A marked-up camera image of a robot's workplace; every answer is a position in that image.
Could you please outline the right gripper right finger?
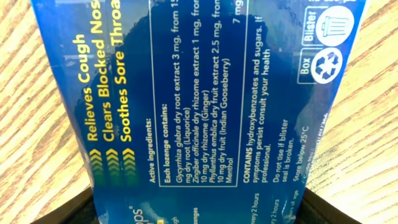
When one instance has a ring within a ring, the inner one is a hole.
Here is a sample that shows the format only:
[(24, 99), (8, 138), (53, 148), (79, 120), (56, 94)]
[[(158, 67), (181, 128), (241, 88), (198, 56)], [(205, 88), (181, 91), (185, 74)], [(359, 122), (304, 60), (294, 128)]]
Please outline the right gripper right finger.
[(361, 224), (308, 188), (305, 189), (295, 224)]

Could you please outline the blue lozenge box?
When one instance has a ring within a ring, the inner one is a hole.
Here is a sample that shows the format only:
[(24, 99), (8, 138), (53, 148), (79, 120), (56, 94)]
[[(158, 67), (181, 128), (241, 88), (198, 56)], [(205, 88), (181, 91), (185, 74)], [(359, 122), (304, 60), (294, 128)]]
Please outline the blue lozenge box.
[(295, 223), (367, 1), (32, 7), (90, 177), (83, 223)]

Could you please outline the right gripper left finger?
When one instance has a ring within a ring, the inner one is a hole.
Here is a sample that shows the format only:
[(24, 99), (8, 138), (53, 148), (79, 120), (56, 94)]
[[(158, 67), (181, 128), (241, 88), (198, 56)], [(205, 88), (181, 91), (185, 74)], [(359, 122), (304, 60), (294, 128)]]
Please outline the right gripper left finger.
[(89, 187), (32, 224), (83, 223), (84, 218), (93, 221), (95, 216), (93, 190)]

